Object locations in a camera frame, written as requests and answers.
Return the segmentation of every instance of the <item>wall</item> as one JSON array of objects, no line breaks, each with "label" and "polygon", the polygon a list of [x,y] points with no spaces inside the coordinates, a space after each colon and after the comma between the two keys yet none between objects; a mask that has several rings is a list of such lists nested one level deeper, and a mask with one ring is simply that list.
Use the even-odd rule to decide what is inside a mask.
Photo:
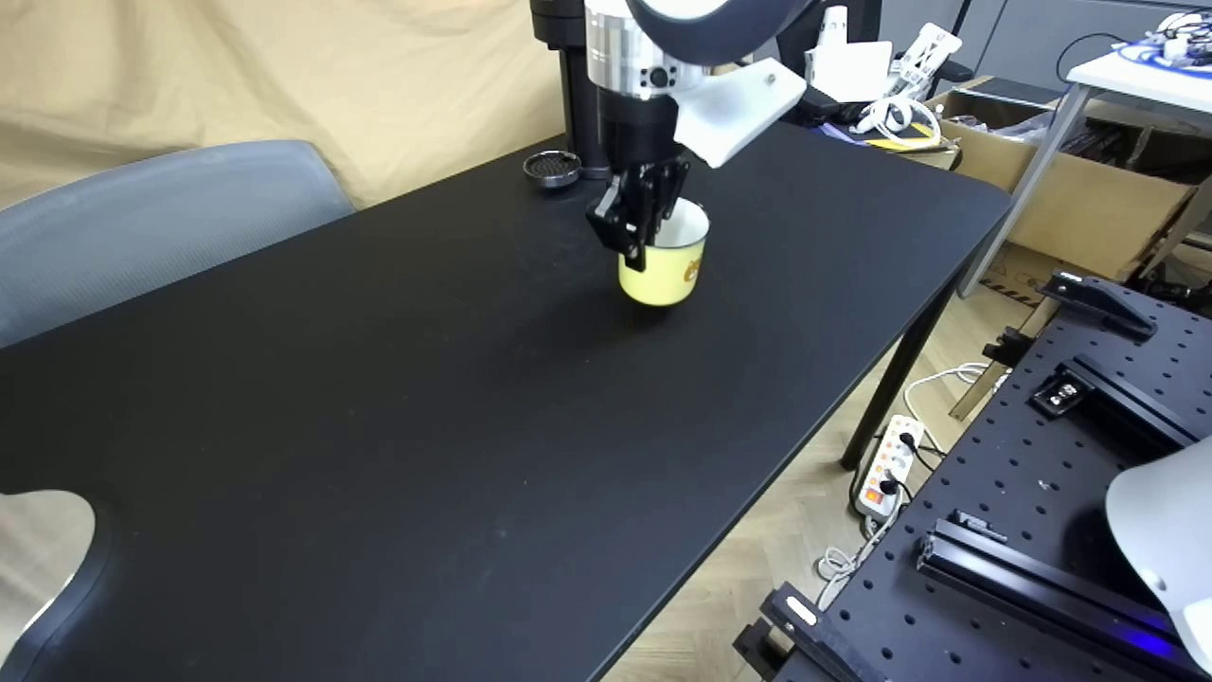
[{"label": "wall", "polygon": [[0,0],[0,206],[268,138],[377,206],[557,131],[531,0]]},{"label": "wall", "polygon": [[[898,41],[898,50],[911,50],[919,25],[951,30],[960,9],[961,0],[885,0],[883,33]],[[971,0],[971,16],[961,25],[966,47],[955,60],[985,78],[1065,92],[1056,71],[1103,57],[1115,41],[1085,33],[1140,39],[1180,9],[1210,11],[1210,0]]]}]

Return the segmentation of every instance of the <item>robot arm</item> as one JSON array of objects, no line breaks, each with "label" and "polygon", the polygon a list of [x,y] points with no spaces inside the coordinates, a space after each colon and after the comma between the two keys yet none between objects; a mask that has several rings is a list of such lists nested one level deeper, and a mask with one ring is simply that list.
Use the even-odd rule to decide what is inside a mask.
[{"label": "robot arm", "polygon": [[681,198],[681,153],[724,166],[805,95],[776,60],[736,65],[811,0],[586,0],[586,78],[601,92],[609,190],[590,209],[598,241],[643,271]]}]

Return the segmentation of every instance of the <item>black tabletop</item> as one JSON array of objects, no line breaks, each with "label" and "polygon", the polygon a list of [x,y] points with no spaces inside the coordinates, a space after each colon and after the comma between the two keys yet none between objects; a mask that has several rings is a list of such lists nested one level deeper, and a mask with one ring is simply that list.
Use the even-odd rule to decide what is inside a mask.
[{"label": "black tabletop", "polygon": [[5,679],[596,675],[1009,209],[776,131],[653,316],[598,190],[508,157],[5,348],[0,488],[99,507]]}]

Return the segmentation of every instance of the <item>white object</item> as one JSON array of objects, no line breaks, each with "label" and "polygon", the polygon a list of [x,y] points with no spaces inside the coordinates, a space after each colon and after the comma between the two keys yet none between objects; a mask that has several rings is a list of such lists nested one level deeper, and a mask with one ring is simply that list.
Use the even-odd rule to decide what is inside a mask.
[{"label": "white object", "polygon": [[805,92],[807,83],[782,60],[759,60],[724,78],[707,78],[699,89],[678,89],[673,141],[707,166],[724,166],[736,153],[782,121],[782,116],[787,116]]},{"label": "white object", "polygon": [[873,134],[878,131],[885,141],[916,141],[912,126],[927,126],[927,141],[919,143],[945,143],[945,126],[941,116],[916,99],[889,95],[877,99],[864,119],[853,126],[853,134]]},{"label": "white object", "polygon": [[1068,80],[1079,89],[1094,89],[1094,92],[1115,92],[1115,95],[1129,95],[1129,99],[1144,99],[1144,102],[1167,102],[1180,109],[1212,116],[1212,80],[1192,80],[1183,71],[1134,65],[1118,52],[1075,65],[1068,71]]},{"label": "white object", "polygon": [[639,30],[627,0],[586,0],[586,71],[590,83],[639,102],[671,95],[678,102],[673,141],[707,166],[724,166],[807,92],[782,60],[720,78],[673,60]]},{"label": "white object", "polygon": [[666,20],[706,20],[714,16],[715,9],[724,9],[729,0],[643,0],[656,16],[666,16]]},{"label": "white object", "polygon": [[912,473],[912,464],[916,464],[912,451],[919,448],[919,439],[926,439],[926,424],[919,420],[912,420],[904,415],[885,420],[883,439],[878,439],[878,448],[873,455],[873,465],[864,473],[864,488],[858,496],[858,511],[860,516],[873,516],[873,520],[883,525],[883,520],[889,520],[898,511],[901,484],[911,484],[911,473]]},{"label": "white object", "polygon": [[955,33],[926,25],[904,57],[889,65],[889,95],[926,99],[945,60],[960,50],[961,41]]},{"label": "white object", "polygon": [[835,3],[835,9],[826,9],[820,50],[824,47],[846,47],[846,41],[849,41],[849,9]]},{"label": "white object", "polygon": [[885,95],[889,41],[849,41],[807,50],[807,80],[835,102],[873,102]]},{"label": "white object", "polygon": [[1167,20],[1159,25],[1159,33],[1183,33],[1183,30],[1202,26],[1202,25],[1206,25],[1206,16],[1197,16],[1197,11],[1176,11],[1176,16],[1167,16]]},{"label": "white object", "polygon": [[1138,578],[1167,608],[1187,651],[1212,675],[1212,435],[1105,488],[1105,525]]},{"label": "white object", "polygon": [[616,257],[623,294],[643,306],[673,306],[690,299],[706,262],[707,229],[707,213],[678,198],[673,213],[656,229],[653,248],[643,251],[643,273]]}]

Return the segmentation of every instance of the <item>white device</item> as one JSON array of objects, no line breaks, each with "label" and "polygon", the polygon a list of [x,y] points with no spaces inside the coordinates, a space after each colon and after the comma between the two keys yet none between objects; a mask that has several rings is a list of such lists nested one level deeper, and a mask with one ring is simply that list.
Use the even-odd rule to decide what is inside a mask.
[{"label": "white device", "polygon": [[961,50],[961,39],[947,33],[935,25],[926,25],[916,41],[901,52],[901,60],[889,65],[885,92],[926,99],[945,60],[960,50]]},{"label": "white device", "polygon": [[858,511],[885,525],[901,505],[901,484],[911,484],[926,424],[898,415],[885,420],[883,439],[869,464],[864,484],[858,494]]},{"label": "white device", "polygon": [[1187,651],[1212,675],[1212,435],[1105,488],[1105,525],[1138,578],[1172,613]]},{"label": "white device", "polygon": [[849,9],[826,9],[820,47],[805,52],[805,78],[835,102],[873,102],[885,95],[889,41],[849,41]]},{"label": "white device", "polygon": [[671,95],[678,102],[673,141],[707,166],[724,166],[807,92],[782,60],[714,68],[671,57],[639,30],[627,0],[586,0],[586,71],[590,83],[639,102]]}]

